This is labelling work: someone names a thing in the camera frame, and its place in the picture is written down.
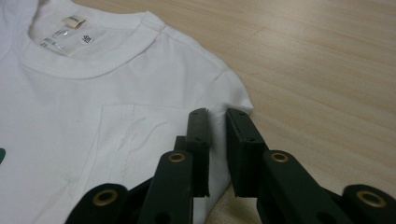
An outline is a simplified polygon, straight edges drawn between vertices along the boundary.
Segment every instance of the wooden table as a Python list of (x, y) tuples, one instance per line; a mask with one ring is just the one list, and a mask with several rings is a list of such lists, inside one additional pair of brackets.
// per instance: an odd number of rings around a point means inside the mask
[[(240, 76), (270, 148), (336, 193), (362, 183), (396, 197), (395, 1), (74, 1), (156, 14)], [(207, 223), (260, 220), (229, 188)]]

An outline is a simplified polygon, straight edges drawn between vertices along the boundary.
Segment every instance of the white t-shirt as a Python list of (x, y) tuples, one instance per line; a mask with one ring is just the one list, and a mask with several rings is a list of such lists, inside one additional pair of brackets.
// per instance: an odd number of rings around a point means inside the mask
[[(203, 223), (229, 183), (224, 112), (252, 109), (240, 79), (150, 12), (40, 2), (0, 3), (0, 222), (64, 223), (93, 187), (132, 189), (205, 107), (211, 197), (193, 207)], [(85, 21), (71, 28), (71, 16)]]

